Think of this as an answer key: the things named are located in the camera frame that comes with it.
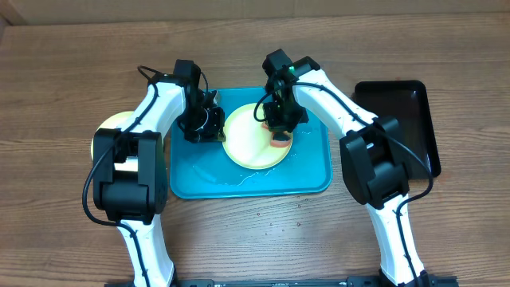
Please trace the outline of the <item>red and green sponge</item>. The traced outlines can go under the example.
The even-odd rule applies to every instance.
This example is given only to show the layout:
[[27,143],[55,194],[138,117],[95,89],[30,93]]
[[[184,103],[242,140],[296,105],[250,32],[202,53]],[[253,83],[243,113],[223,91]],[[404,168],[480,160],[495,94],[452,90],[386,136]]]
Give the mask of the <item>red and green sponge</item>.
[[292,134],[289,132],[271,132],[270,145],[272,147],[287,147],[292,142]]

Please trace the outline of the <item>yellow-green plate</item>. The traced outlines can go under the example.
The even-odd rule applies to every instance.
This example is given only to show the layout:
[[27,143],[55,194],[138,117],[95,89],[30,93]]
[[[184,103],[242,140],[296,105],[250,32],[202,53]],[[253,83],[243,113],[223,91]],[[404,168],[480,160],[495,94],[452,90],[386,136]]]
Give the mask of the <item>yellow-green plate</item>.
[[[97,130],[101,129],[101,128],[106,128],[106,129],[116,129],[118,128],[120,125],[124,124],[125,121],[127,121],[131,115],[134,113],[134,111],[126,111],[126,112],[119,112],[119,113],[116,113],[115,115],[113,116],[110,116],[108,117],[98,128]],[[143,123],[143,120],[140,122],[140,124],[135,127],[132,131],[133,132],[143,132],[145,130],[150,130],[150,128],[148,127],[147,124],[144,124]],[[164,140],[162,140],[163,142],[160,144],[162,149],[163,149],[163,157],[164,157]],[[90,143],[90,155],[91,155],[91,159],[93,159],[93,138],[92,138],[92,141]],[[126,158],[126,162],[128,160],[131,160],[131,159],[134,159],[137,155],[129,155],[127,158]]]
[[283,146],[273,145],[275,132],[255,120],[253,112],[256,104],[245,104],[234,110],[226,119],[223,131],[226,140],[223,148],[226,154],[239,166],[261,170],[277,165],[289,153],[292,146],[292,133]]

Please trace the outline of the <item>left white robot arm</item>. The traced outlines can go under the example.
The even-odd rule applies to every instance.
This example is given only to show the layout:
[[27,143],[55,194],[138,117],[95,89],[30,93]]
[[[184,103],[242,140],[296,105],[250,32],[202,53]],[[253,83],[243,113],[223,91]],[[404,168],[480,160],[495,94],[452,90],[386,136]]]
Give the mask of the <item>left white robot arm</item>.
[[137,69],[147,95],[124,122],[95,132],[82,205],[91,221],[122,234],[134,269],[131,286],[176,286],[160,218],[169,191],[164,139],[176,125],[193,144],[223,142],[225,113],[216,91],[200,89],[205,75],[193,61],[176,61],[170,74]]

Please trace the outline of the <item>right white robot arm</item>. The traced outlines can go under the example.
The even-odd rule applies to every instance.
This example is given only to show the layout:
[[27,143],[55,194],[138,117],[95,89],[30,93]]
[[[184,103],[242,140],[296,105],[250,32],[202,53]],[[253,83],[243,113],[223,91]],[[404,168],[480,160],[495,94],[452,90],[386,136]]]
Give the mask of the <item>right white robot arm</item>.
[[278,49],[262,64],[270,101],[259,100],[261,122],[280,139],[316,116],[339,138],[342,176],[356,202],[371,218],[381,254],[380,283],[427,286],[429,274],[415,248],[408,203],[411,162],[417,156],[402,144],[402,130],[391,117],[359,107],[330,82],[310,57],[292,61]]

